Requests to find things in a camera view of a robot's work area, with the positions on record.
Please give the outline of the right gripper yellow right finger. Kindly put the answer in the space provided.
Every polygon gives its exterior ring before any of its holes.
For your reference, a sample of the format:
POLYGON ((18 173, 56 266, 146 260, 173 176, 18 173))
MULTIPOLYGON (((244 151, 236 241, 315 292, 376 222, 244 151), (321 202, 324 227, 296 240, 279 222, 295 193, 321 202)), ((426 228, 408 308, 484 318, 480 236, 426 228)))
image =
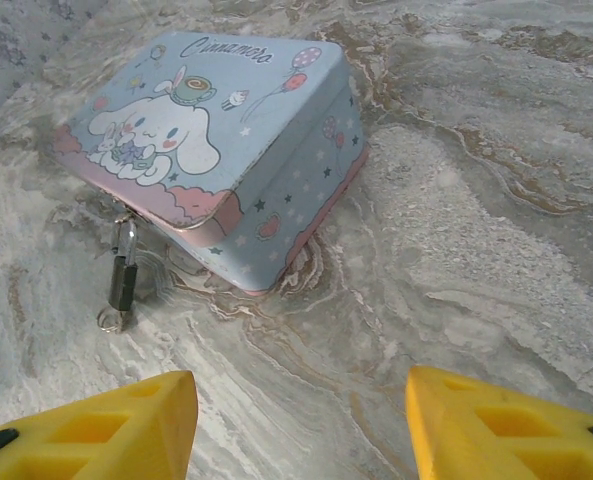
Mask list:
POLYGON ((405 411, 422 479, 593 479, 593 415, 416 365, 405 411))

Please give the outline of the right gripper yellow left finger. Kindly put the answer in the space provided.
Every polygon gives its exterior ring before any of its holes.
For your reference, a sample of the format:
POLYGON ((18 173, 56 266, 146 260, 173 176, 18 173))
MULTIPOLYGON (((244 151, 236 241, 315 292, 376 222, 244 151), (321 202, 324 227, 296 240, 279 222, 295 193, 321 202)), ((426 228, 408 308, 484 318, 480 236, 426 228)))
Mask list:
POLYGON ((0 479, 183 479, 194 376, 171 371, 0 426, 0 479))

